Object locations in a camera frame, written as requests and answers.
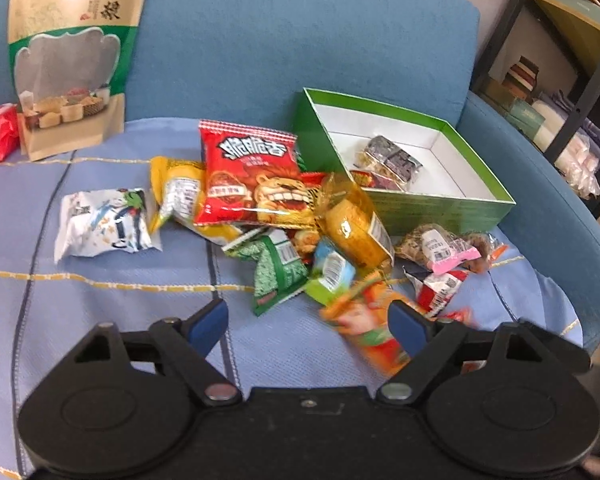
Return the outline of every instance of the sofa backrest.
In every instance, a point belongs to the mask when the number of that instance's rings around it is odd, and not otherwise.
[[[15,99],[0,0],[0,103]],[[146,0],[128,120],[289,127],[303,86],[384,100],[456,124],[479,14],[467,0]]]

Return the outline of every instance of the sofa armrest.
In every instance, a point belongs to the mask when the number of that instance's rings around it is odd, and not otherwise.
[[[580,318],[584,346],[593,350],[600,342],[600,226],[544,156],[472,93],[458,132],[516,201],[500,228],[560,285]]]

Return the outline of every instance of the screw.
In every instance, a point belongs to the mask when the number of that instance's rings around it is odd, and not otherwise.
[[[205,395],[211,400],[231,400],[238,394],[238,388],[229,383],[216,383],[208,386]]]
[[[413,393],[411,387],[404,383],[387,383],[380,388],[380,391],[388,400],[407,400]]]

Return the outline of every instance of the white snack bag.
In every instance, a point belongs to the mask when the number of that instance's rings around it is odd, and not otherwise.
[[[148,230],[155,213],[151,194],[136,189],[79,191],[62,198],[54,261],[67,255],[92,257],[107,251],[162,250],[160,235]]]

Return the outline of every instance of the open box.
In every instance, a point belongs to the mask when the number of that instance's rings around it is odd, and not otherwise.
[[[390,235],[435,222],[487,231],[515,205],[504,186],[446,121],[370,99],[305,88],[293,132],[309,171],[347,173],[368,140],[383,135],[422,164],[410,192],[365,190]]]

